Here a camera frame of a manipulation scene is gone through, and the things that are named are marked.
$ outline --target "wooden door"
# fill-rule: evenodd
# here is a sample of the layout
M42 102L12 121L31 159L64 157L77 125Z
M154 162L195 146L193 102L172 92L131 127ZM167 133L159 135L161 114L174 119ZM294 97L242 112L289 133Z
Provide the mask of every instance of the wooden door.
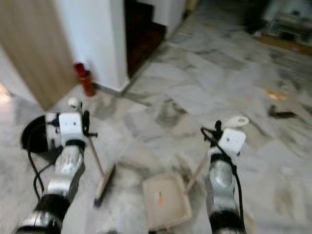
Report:
M0 43L43 109L76 85L52 0L0 0Z

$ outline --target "wooden staircase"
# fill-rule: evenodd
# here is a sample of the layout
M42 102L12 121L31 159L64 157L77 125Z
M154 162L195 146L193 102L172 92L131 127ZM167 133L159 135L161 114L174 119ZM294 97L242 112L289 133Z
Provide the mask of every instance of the wooden staircase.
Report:
M154 23L154 6L125 0L128 75L131 78L162 43L166 26Z

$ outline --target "dustpan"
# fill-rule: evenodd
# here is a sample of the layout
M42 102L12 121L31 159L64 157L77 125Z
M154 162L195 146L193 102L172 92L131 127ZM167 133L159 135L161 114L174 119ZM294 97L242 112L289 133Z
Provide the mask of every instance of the dustpan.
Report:
M179 174L164 173L143 181L149 231L169 229L192 217L188 194Z

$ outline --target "marble floor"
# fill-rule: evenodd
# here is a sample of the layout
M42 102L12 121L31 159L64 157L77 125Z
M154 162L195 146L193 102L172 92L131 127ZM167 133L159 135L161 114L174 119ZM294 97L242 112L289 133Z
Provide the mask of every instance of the marble floor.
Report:
M312 228L312 59L268 47L242 30L239 5L203 1L163 44L122 97L98 92L89 99L74 88L51 111L66 111L78 97L91 112L91 131L104 168L117 164L99 209L93 208L99 175L85 151L86 170L65 217L64 234L146 234L141 183L178 172L186 183L208 145L199 128L246 116L247 140L237 158L248 233L307 234ZM286 94L286 100L269 92ZM268 116L274 104L295 118ZM20 149L25 125L44 112L19 97L0 96L0 233L9 233L36 205L33 172ZM43 166L40 157L35 163ZM43 173L45 185L53 168ZM190 192L193 217L175 234L211 233L203 183Z

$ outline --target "fire extinguisher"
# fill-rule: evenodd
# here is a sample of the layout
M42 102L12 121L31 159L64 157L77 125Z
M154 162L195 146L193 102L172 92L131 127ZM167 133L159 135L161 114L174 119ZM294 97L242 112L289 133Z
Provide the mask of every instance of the fire extinguisher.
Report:
M96 94L96 90L92 83L92 74L90 71L84 68L83 63L77 62L74 63L74 70L79 78L79 81L83 87L84 93L89 96L93 97Z

